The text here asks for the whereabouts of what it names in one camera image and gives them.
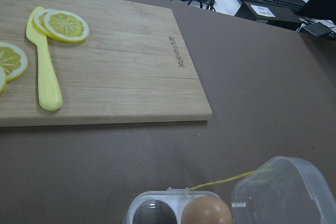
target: lemon slice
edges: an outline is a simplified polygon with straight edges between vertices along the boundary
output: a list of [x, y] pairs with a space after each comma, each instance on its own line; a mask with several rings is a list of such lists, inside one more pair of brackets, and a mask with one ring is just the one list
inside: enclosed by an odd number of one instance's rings
[[10, 43], [0, 42], [0, 67], [6, 73], [7, 82], [21, 76], [27, 65], [27, 56], [20, 48]]
[[2, 91], [4, 91], [4, 88], [6, 86], [6, 73], [5, 70], [3, 70], [2, 67], [0, 67], [0, 94]]
[[52, 10], [54, 9], [43, 9], [37, 12], [33, 18], [33, 23], [37, 30], [39, 30], [41, 33], [50, 38], [56, 39], [44, 26], [44, 16], [46, 15], [46, 13], [51, 12]]
[[81, 42], [89, 35], [89, 26], [85, 20], [65, 10], [49, 11], [43, 21], [47, 31], [59, 40]]

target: yellow plastic knife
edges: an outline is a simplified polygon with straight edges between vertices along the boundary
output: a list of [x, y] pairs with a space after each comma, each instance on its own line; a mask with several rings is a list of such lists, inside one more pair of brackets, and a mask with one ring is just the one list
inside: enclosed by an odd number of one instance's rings
[[40, 106], [44, 110], [55, 111], [63, 104], [61, 90], [51, 62], [47, 37], [39, 32], [33, 24], [34, 15], [43, 9], [43, 7], [36, 7], [30, 15], [26, 27], [26, 36], [37, 47], [38, 100]]

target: brown egg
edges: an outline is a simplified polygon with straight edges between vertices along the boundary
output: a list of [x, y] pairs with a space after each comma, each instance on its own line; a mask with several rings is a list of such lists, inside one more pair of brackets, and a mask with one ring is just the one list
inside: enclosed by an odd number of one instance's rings
[[186, 205], [182, 224], [232, 224], [232, 215], [221, 199], [202, 196]]

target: brown table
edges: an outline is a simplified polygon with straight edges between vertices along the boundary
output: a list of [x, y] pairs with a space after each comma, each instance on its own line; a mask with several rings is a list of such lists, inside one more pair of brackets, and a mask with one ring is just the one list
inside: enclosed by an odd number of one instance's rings
[[[232, 177], [275, 156], [312, 162], [336, 195], [335, 42], [130, 1], [173, 10], [213, 117], [0, 128], [0, 223], [118, 223], [144, 191]], [[230, 203], [234, 185], [204, 189]]]

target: bamboo cutting board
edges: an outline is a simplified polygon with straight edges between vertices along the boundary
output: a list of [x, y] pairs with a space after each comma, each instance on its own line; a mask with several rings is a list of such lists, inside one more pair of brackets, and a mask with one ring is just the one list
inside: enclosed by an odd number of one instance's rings
[[[48, 39], [63, 105], [38, 103], [37, 50], [25, 36], [35, 7], [74, 12], [90, 35]], [[208, 120], [212, 111], [170, 9], [121, 0], [0, 0], [0, 41], [28, 68], [0, 94], [0, 126]]]

